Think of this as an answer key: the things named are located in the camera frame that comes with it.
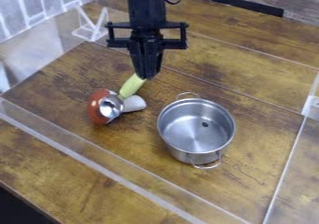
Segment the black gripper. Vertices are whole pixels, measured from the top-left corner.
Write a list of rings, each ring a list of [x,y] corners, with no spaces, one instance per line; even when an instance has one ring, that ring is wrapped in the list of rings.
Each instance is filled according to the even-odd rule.
[[[165,19],[165,4],[169,0],[126,0],[129,21],[109,22],[106,45],[110,48],[128,48],[134,72],[140,79],[150,79],[160,71],[164,49],[185,49],[185,22]],[[178,29],[180,39],[164,38],[161,29]],[[142,49],[145,49],[145,74],[142,68]]]

